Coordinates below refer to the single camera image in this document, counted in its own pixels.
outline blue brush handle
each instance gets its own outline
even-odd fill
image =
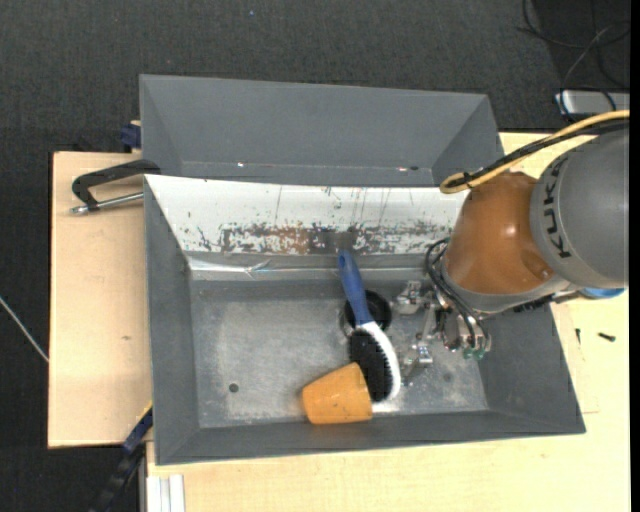
[[[367,306],[367,297],[364,293],[358,265],[349,251],[343,249],[338,252],[338,270],[340,271],[342,288],[344,288],[344,293],[356,317],[356,325],[373,322],[373,317]]]

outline orange plastic object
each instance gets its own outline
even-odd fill
[[[459,286],[485,294],[523,293],[553,276],[529,227],[535,185],[521,172],[504,173],[470,192],[444,256]]]
[[[370,420],[371,397],[358,363],[351,363],[307,384],[302,405],[311,423],[355,423]]]

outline wire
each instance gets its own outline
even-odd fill
[[[475,329],[470,319],[473,319],[475,321],[476,325],[482,331],[484,340],[483,340],[483,345],[480,347],[474,346],[474,350],[476,351],[485,350],[486,345],[488,344],[488,341],[489,341],[489,333],[485,329],[484,324],[481,322],[480,318],[476,315],[473,309],[465,303],[465,301],[446,283],[444,279],[442,279],[442,276],[438,274],[435,268],[435,265],[444,256],[444,253],[446,252],[446,247],[442,251],[440,251],[440,253],[433,259],[433,261],[431,261],[431,255],[433,254],[433,251],[436,249],[436,247],[439,247],[441,245],[446,245],[448,242],[449,242],[449,238],[443,238],[442,240],[434,242],[429,247],[429,249],[427,249],[427,253],[425,255],[425,264],[426,264],[427,273],[429,274],[429,277],[431,278],[431,281],[433,282],[434,286],[438,288],[447,297],[447,299],[449,299],[449,301],[453,303],[455,308],[460,312],[462,319],[464,320],[464,323],[467,326],[467,330],[469,331],[469,335],[473,340],[473,343],[475,343],[476,336],[475,336]]]
[[[583,119],[582,121],[578,121],[577,123],[567,126],[548,137],[527,144],[526,146],[509,153],[488,167],[482,167],[473,173],[459,172],[449,176],[440,183],[440,191],[444,194],[455,194],[457,192],[462,192],[463,190],[477,187],[478,185],[495,178],[502,172],[520,163],[522,160],[541,149],[558,144],[564,140],[577,137],[578,135],[582,135],[594,128],[610,128],[612,122],[617,124],[619,121],[628,119],[630,119],[629,110],[606,112],[604,114]]]
[[[522,28],[519,27],[518,29],[521,32],[524,32],[526,34],[532,35],[534,37],[537,37],[538,39],[541,39],[542,41],[545,41],[546,43],[549,44],[554,44],[556,46],[561,46],[564,48],[569,48],[569,49],[573,49],[573,50],[583,50],[583,53],[578,57],[578,59],[576,60],[576,62],[574,62],[574,64],[571,66],[572,69],[570,69],[570,73],[567,73],[565,75],[565,79],[563,80],[563,83],[565,83],[568,80],[568,77],[571,73],[573,73],[573,71],[575,70],[575,67],[582,62],[582,60],[584,60],[584,58],[586,57],[586,55],[595,49],[596,52],[596,61],[598,64],[598,69],[600,70],[600,72],[602,73],[602,75],[607,78],[611,83],[615,84],[618,87],[621,87],[623,89],[629,89],[629,86],[624,84],[623,82],[617,80],[616,78],[614,78],[611,73],[609,73],[605,67],[604,64],[604,60],[602,57],[602,48],[605,48],[607,46],[610,46],[614,43],[617,43],[618,41],[621,41],[622,39],[624,39],[625,37],[627,37],[630,33],[631,33],[631,22],[629,20],[623,20],[623,21],[617,21],[617,22],[613,22],[609,25],[607,25],[605,28],[603,28],[602,30],[598,31],[598,27],[597,27],[597,23],[596,23],[596,13],[595,13],[595,3],[593,0],[591,0],[589,2],[590,5],[590,12],[591,12],[591,26],[593,29],[593,34],[594,37],[591,39],[591,41],[585,46],[585,45],[580,45],[580,44],[575,44],[575,43],[568,43],[566,41],[560,41],[558,39],[554,39],[551,38],[547,35],[545,35],[542,31],[540,31],[538,28],[536,28],[533,24],[533,22],[531,21],[531,18],[529,16],[529,10],[527,9],[527,0],[522,0],[522,17],[524,18],[525,24],[527,25],[526,28]],[[621,25],[621,24],[626,24],[629,25],[629,28],[627,30],[625,30],[623,33],[617,35],[616,37],[613,37],[611,39],[609,39],[608,41],[605,42],[601,42],[600,39],[602,38],[602,36],[604,34],[606,34],[607,32],[609,32],[609,30],[611,30],[613,27]]]
[[[40,345],[38,345],[38,342],[33,338],[33,336],[31,336],[29,331],[27,331],[27,328],[20,321],[20,319],[18,318],[18,315],[16,315],[13,312],[13,310],[9,307],[9,304],[7,304],[5,302],[5,300],[2,298],[2,295],[0,295],[0,303],[4,306],[4,309],[7,310],[7,313],[9,313],[9,316],[11,316],[11,318],[13,318],[14,322],[16,324],[18,324],[18,327],[20,327],[20,329],[22,330],[24,335],[27,337],[29,342],[33,345],[33,348],[35,348],[38,351],[38,354],[40,354],[40,356],[42,357],[42,359],[44,359],[48,363],[49,362],[49,356],[47,356],[46,352],[44,350],[42,350]]]
[[[589,52],[593,48],[597,48],[598,47],[598,41],[600,41],[600,38],[603,35],[605,35],[607,32],[609,32],[612,28],[614,28],[614,27],[616,27],[618,25],[621,25],[621,24],[631,25],[631,22],[629,22],[629,21],[618,21],[618,22],[612,23],[611,25],[607,25],[605,28],[603,28],[601,31],[599,31],[593,37],[593,39],[584,48],[584,51],[580,54],[580,56],[576,59],[576,61],[571,65],[571,67],[569,68],[569,71],[567,71],[566,75],[564,76],[564,78],[562,80],[562,89],[563,90],[566,88],[566,84],[569,81],[569,77],[573,74],[573,72],[576,70],[578,65],[586,58],[586,56],[589,54]]]

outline wooden board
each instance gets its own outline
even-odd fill
[[[76,176],[136,155],[53,157],[50,447],[121,443],[151,400],[142,204],[77,216]],[[97,188],[139,191],[141,179]]]

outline brush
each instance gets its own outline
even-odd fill
[[[369,312],[360,271],[349,251],[338,252],[338,270],[355,316],[356,327],[349,336],[349,357],[360,365],[373,401],[394,398],[402,382],[398,358],[389,338]]]

